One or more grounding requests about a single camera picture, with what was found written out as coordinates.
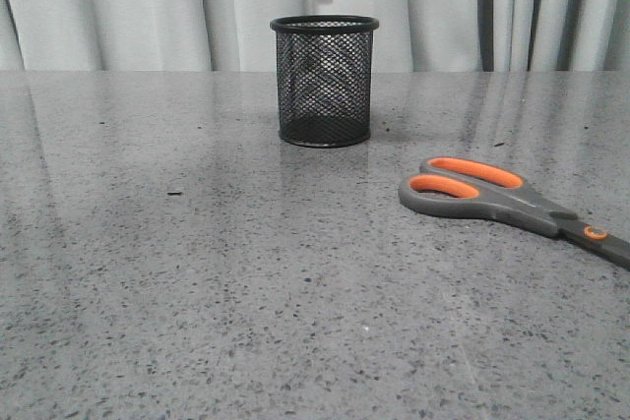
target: gray speckled countertop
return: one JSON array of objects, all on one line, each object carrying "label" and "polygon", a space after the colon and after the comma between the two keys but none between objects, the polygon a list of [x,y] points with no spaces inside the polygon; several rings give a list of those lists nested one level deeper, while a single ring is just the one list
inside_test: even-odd
[{"label": "gray speckled countertop", "polygon": [[0,419],[630,418],[629,271],[397,197],[457,155],[630,238],[628,73],[375,75],[335,150],[275,87],[0,73]]}]

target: metal mesh cup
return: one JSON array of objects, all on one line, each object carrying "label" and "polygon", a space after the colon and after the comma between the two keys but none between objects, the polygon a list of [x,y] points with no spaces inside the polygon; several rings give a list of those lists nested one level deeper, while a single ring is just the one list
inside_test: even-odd
[{"label": "metal mesh cup", "polygon": [[372,33],[368,17],[318,15],[271,22],[276,32],[280,137],[334,148],[370,136]]}]

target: scissors finger loop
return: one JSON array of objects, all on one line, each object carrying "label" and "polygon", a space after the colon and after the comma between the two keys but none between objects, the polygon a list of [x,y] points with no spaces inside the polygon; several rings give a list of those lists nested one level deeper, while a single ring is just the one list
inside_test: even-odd
[{"label": "scissors finger loop", "polygon": [[479,196],[479,190],[470,184],[435,174],[419,174],[411,177],[409,186],[416,192],[436,191],[460,199],[473,199]]},{"label": "scissors finger loop", "polygon": [[436,167],[438,169],[476,177],[477,179],[482,179],[508,189],[516,189],[524,184],[521,176],[483,162],[459,159],[456,157],[434,157],[428,159],[426,162],[429,168]]}]

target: gray scissors handle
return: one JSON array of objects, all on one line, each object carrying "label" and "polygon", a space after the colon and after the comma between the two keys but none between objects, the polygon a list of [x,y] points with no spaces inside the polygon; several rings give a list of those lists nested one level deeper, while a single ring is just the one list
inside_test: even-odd
[{"label": "gray scissors handle", "polygon": [[[426,191],[449,194],[455,199]],[[518,174],[454,157],[426,159],[420,165],[420,174],[401,182],[399,199],[405,207],[420,213],[495,220],[548,237],[559,234],[555,217],[578,218],[545,199]]]}]

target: curtain fold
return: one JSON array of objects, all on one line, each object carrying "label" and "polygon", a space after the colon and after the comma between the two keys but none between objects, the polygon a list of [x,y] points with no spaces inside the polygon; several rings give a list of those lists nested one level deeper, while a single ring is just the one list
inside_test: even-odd
[{"label": "curtain fold", "polygon": [[0,0],[0,69],[274,71],[305,14],[378,18],[376,72],[630,69],[630,0]]}]

